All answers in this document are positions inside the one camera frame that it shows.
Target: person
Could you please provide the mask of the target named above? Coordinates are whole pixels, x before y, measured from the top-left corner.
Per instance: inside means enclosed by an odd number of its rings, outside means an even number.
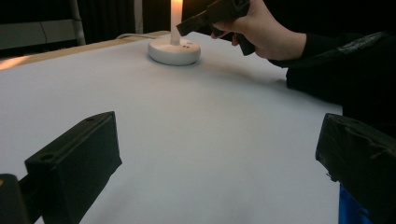
[[[288,68],[288,88],[339,104],[344,116],[396,138],[392,7],[384,1],[307,2],[250,0],[246,16],[214,23],[224,35],[212,37],[244,35],[259,57]],[[232,45],[238,45],[235,35]],[[342,188],[340,200],[352,202],[340,202],[340,216],[343,209],[359,207]],[[350,221],[348,216],[339,223],[371,223],[364,217]]]

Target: black sleeve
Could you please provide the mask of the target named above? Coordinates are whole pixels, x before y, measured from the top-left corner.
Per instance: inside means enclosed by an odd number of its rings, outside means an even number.
[[[308,34],[300,60],[270,62],[289,68],[288,88],[339,104],[345,116],[380,130],[390,125],[396,135],[395,35]]]

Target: white round lamp base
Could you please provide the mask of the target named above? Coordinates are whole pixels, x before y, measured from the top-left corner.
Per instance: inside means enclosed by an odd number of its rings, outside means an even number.
[[[180,45],[171,45],[170,38],[157,38],[148,44],[148,55],[158,63],[188,65],[198,61],[201,48],[186,39],[180,39]]]

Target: table surface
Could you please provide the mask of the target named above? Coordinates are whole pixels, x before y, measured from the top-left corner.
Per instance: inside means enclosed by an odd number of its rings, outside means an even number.
[[[24,177],[39,149],[115,111],[123,164],[81,223],[337,223],[315,151],[341,107],[225,40],[186,38],[202,50],[187,66],[152,61],[145,39],[0,70],[0,172]]]

